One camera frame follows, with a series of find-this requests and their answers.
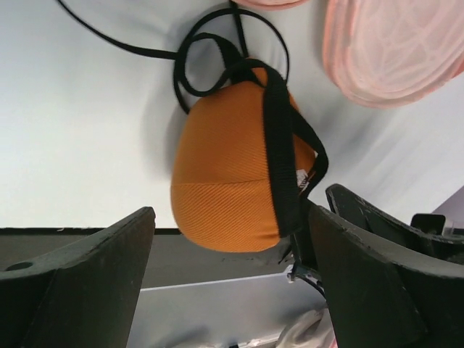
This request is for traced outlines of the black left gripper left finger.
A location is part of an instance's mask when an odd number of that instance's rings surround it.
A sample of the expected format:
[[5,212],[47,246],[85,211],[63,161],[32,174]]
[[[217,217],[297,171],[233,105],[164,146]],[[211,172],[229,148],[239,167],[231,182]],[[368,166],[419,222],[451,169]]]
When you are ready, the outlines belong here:
[[142,207],[1,272],[2,347],[125,347],[155,231]]

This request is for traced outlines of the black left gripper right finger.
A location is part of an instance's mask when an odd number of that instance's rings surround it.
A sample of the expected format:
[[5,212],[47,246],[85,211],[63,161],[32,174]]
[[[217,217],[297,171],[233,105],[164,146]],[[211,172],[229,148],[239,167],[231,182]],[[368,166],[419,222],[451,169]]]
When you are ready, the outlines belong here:
[[376,236],[323,207],[312,242],[339,347],[462,347],[463,266]]

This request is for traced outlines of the pink mesh laundry bag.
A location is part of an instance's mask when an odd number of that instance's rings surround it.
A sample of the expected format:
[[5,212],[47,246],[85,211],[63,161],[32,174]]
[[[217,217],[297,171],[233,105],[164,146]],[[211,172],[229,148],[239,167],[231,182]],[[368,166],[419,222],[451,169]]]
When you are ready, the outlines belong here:
[[462,1],[240,1],[290,9],[296,57],[312,60],[348,100],[392,108],[463,74]]

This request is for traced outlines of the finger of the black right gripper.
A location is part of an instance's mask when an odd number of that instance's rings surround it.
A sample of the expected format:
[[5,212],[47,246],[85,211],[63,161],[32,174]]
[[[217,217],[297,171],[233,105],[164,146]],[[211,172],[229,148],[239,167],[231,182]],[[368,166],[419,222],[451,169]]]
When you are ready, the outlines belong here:
[[356,195],[334,184],[326,189],[333,213],[357,227],[415,252],[446,261],[463,260],[463,238],[447,238],[407,225]]

